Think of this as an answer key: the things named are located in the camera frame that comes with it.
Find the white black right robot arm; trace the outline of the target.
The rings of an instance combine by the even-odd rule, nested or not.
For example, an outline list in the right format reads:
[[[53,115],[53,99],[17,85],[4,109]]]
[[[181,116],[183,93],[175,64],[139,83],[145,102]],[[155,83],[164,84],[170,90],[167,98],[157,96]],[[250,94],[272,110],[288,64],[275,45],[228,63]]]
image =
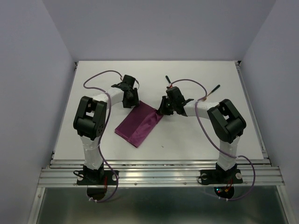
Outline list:
[[[198,101],[185,99],[180,89],[173,86],[168,87],[166,95],[162,96],[158,113],[172,115],[175,112],[185,117],[196,117],[202,129],[204,127],[200,119],[210,120],[220,141],[220,145],[216,146],[204,131],[210,143],[218,150],[219,157],[215,169],[201,172],[201,183],[208,185],[232,180],[237,169],[237,146],[247,126],[234,104],[229,99],[224,99],[219,103],[210,103],[202,99]]]

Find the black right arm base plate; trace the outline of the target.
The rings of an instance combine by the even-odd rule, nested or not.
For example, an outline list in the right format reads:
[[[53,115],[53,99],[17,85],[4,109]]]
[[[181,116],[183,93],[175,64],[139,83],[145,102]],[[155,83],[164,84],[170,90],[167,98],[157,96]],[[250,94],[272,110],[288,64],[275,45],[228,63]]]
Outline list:
[[[243,179],[239,169],[233,171],[221,171],[216,169],[200,170],[200,176],[197,181],[201,185],[210,184],[242,184]]]

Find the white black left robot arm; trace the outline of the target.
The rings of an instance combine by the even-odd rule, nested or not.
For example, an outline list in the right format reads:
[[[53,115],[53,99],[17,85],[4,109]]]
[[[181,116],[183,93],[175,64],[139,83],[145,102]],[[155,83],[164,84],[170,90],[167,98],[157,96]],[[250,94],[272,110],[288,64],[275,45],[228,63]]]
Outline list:
[[[82,170],[74,171],[77,185],[103,185],[107,175],[104,173],[104,160],[99,152],[100,139],[107,126],[111,114],[111,107],[122,103],[124,108],[139,105],[138,88],[134,87],[138,81],[129,75],[121,77],[121,82],[113,84],[107,91],[95,88],[102,93],[88,97],[83,96],[79,102],[73,122],[82,141],[85,162]]]

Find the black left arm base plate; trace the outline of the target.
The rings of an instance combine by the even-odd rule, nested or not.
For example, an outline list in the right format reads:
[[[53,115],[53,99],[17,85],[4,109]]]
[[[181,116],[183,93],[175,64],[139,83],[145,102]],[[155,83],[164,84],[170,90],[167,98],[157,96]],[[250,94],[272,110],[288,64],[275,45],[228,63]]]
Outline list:
[[[73,174],[77,178],[77,185],[79,186],[116,186],[116,175],[111,170],[104,170],[104,173],[99,174],[85,174],[83,170],[75,170]]]

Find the purple cloth napkin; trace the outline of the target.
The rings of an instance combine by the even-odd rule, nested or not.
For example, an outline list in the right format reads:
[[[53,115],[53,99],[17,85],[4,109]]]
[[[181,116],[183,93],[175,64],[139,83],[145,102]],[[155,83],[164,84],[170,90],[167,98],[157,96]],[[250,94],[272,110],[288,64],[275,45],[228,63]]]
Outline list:
[[[158,114],[155,108],[140,101],[139,106],[132,109],[114,132],[138,148],[162,117],[163,115]]]

